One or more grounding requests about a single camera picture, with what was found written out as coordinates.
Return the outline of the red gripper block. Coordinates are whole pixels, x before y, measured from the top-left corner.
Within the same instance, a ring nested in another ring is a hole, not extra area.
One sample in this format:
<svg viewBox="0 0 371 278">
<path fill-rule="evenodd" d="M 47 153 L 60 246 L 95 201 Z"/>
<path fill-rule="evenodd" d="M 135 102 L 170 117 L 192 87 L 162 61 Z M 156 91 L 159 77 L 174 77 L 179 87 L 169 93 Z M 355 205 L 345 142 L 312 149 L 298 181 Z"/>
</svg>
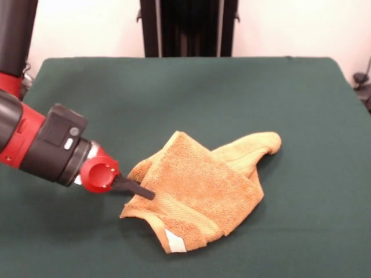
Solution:
<svg viewBox="0 0 371 278">
<path fill-rule="evenodd" d="M 82 186 L 89 192 L 106 193 L 111 189 L 130 192 L 145 199 L 153 200 L 155 193 L 132 180 L 119 174 L 119 163 L 109 156 L 95 141 L 90 142 L 90 151 L 83 162 L 79 177 Z"/>
</svg>

